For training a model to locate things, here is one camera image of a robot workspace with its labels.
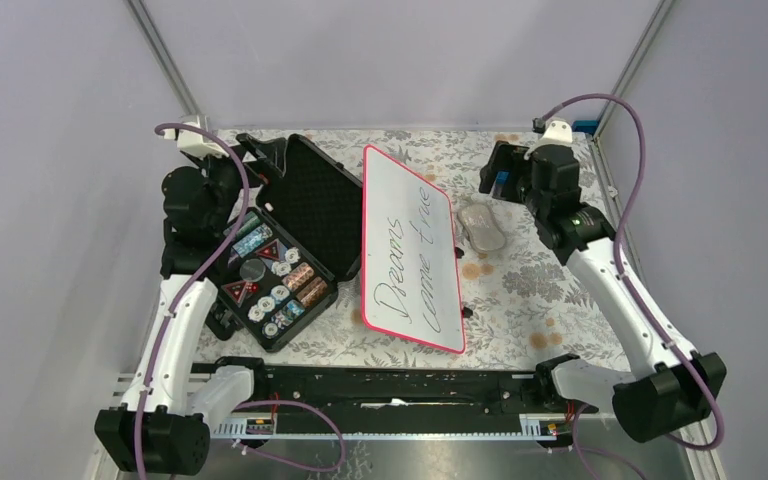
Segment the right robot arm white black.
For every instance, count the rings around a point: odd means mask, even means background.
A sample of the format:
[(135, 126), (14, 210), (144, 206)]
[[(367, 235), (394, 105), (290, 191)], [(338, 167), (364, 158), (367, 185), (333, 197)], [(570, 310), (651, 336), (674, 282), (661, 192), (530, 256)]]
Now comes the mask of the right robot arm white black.
[(499, 141), (480, 170), (479, 190), (526, 206), (540, 241), (589, 293), (620, 341), (630, 369), (597, 367), (575, 354), (541, 362), (535, 402), (557, 412), (570, 401), (615, 415), (626, 434), (644, 443), (665, 436), (697, 451), (706, 444), (678, 432), (708, 418), (722, 420), (716, 398), (727, 369), (717, 353), (702, 355), (648, 296), (628, 267), (605, 215), (582, 201), (580, 164), (571, 147), (534, 149)]

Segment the pink-framed whiteboard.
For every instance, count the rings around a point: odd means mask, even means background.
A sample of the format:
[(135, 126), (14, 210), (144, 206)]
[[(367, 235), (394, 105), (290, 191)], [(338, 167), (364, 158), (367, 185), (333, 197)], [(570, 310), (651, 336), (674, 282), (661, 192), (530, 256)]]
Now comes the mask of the pink-framed whiteboard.
[(382, 149), (363, 150), (361, 310), (376, 332), (466, 349), (449, 196)]

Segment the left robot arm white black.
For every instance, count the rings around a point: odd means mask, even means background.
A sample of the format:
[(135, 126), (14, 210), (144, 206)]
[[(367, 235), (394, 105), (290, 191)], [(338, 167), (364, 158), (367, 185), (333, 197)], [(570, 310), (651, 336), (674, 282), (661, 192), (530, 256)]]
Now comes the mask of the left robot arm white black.
[(212, 433), (240, 404), (256, 411), (270, 385), (246, 367), (222, 367), (190, 389), (200, 332), (217, 300), (214, 277), (227, 267), (239, 229), (229, 216), (248, 193), (244, 168), (208, 157), (162, 181), (164, 249), (155, 318), (133, 380), (120, 404), (99, 411), (98, 440), (124, 472), (193, 476), (204, 466)]

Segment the glittery silver eraser pad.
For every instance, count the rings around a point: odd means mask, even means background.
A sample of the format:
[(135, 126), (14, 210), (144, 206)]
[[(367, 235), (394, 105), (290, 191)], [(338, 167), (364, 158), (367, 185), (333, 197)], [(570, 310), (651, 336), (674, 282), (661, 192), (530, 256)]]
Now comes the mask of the glittery silver eraser pad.
[(465, 237), (476, 252), (488, 254), (505, 247), (506, 237), (486, 204), (465, 206), (457, 212), (457, 218)]

